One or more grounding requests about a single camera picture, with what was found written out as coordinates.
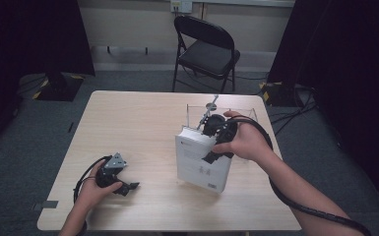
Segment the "person's right hand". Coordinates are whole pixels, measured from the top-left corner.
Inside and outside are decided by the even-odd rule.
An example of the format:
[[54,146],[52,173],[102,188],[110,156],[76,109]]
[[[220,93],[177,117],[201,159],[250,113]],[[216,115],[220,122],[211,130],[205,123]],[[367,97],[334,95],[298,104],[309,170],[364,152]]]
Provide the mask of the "person's right hand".
[[260,166],[277,157],[251,120],[232,110],[226,111],[223,115],[236,120],[237,133],[231,142],[215,145],[212,148],[213,152],[232,152]]

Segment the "black curtain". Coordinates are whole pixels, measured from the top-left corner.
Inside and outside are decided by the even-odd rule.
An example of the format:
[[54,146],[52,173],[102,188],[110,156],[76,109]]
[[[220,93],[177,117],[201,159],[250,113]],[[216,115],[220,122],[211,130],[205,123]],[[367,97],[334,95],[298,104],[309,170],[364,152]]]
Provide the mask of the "black curtain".
[[78,0],[0,0],[0,132],[20,79],[50,72],[95,72]]
[[269,80],[315,90],[379,192],[379,0],[295,0]]

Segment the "grey tape strip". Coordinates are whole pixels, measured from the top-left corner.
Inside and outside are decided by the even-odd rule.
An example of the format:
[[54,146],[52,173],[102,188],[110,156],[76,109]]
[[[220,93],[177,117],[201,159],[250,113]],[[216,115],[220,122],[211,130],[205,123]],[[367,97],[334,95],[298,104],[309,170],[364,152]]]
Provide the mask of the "grey tape strip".
[[33,205],[32,209],[35,211],[43,210],[44,208],[57,208],[57,201],[44,201]]

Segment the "clear acrylic book rack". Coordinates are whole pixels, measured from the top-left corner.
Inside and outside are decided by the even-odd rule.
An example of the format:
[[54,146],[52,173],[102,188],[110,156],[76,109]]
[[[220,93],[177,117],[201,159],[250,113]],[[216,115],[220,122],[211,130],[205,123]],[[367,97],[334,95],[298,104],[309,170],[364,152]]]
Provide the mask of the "clear acrylic book rack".
[[[218,107],[217,110],[212,111],[212,114],[222,115],[226,120],[233,121],[236,124],[236,120],[235,119],[228,118],[228,117],[225,117],[223,115],[226,111],[230,111],[230,110],[231,110],[231,108]],[[187,114],[186,114],[186,119],[187,119],[186,124],[187,124],[187,126],[190,127],[190,128],[192,128],[192,129],[194,129],[195,131],[200,132],[203,137],[211,138],[213,140],[213,144],[214,145],[218,145],[215,136],[209,137],[209,136],[206,136],[206,135],[202,134],[203,127],[201,127],[199,130],[197,130],[197,126],[199,124],[199,121],[201,120],[203,114],[206,112],[206,105],[205,106],[191,106],[191,105],[188,105],[186,107],[186,111],[187,111]],[[264,136],[267,144],[270,147],[273,146],[268,133],[257,122],[257,115],[256,115],[256,112],[255,112],[255,110],[253,108],[251,108],[251,109],[235,109],[235,111],[238,112],[238,113],[240,113],[243,117],[248,118],[249,120],[251,120],[252,123],[253,123],[253,125]]]

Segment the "black folding chair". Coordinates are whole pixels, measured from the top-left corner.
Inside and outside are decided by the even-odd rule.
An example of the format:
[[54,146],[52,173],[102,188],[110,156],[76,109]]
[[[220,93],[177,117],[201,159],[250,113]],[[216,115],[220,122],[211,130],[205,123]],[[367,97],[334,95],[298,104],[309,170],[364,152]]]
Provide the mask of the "black folding chair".
[[178,44],[172,90],[176,83],[187,85],[177,79],[178,66],[222,81],[220,93],[227,82],[231,82],[231,89],[235,90],[235,65],[240,52],[232,36],[222,27],[192,16],[177,16],[173,23]]

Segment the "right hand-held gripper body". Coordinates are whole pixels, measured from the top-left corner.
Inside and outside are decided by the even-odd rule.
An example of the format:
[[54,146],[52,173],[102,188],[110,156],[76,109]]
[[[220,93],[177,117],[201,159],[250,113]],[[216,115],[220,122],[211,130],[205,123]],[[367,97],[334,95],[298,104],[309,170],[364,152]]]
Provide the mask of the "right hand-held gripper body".
[[[219,95],[215,94],[212,103],[216,104]],[[218,144],[229,143],[236,135],[237,127],[233,121],[226,120],[222,115],[212,114],[210,109],[206,108],[206,112],[203,114],[197,130],[203,127],[202,134],[212,137],[216,137]]]

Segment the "white book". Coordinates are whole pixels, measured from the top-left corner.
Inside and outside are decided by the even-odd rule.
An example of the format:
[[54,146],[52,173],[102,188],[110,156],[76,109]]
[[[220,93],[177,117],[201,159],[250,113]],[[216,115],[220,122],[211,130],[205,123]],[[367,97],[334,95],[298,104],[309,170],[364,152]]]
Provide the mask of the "white book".
[[222,193],[232,158],[220,157],[213,164],[202,160],[214,146],[211,138],[203,137],[190,127],[183,127],[175,137],[177,177],[196,186]]

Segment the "white wall outlet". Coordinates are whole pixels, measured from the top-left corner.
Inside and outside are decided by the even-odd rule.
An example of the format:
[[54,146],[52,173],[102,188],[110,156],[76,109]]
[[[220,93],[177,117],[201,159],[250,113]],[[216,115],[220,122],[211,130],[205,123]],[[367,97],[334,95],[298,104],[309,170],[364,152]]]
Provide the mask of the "white wall outlet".
[[190,0],[170,0],[170,11],[172,13],[190,14],[193,3]]

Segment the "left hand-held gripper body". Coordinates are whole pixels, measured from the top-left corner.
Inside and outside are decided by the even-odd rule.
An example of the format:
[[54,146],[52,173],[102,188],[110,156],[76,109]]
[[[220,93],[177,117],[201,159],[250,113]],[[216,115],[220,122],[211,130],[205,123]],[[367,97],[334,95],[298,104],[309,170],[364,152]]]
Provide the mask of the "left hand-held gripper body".
[[126,161],[119,152],[114,155],[104,156],[102,160],[103,165],[98,169],[95,180],[99,187],[105,188],[119,182],[117,175],[126,166]]

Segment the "person's left hand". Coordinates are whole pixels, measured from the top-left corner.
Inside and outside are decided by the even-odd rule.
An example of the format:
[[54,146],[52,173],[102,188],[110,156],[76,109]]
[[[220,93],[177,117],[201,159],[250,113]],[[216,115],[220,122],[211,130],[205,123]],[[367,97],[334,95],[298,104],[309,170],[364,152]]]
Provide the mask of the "person's left hand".
[[100,187],[95,180],[98,170],[104,165],[104,160],[99,161],[91,170],[91,173],[83,181],[79,196],[74,203],[74,208],[81,211],[90,211],[106,196],[122,186],[121,182],[115,182],[108,187]]

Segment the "black stand base yellow tape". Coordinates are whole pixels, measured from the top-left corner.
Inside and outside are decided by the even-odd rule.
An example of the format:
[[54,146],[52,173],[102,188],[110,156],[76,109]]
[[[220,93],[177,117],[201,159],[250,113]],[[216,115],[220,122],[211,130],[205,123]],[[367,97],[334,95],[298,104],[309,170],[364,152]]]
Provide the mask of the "black stand base yellow tape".
[[45,80],[32,96],[35,100],[73,101],[84,77],[79,75],[64,75],[61,72],[45,74]]
[[260,89],[265,103],[269,106],[296,106],[294,88],[283,83],[261,83]]

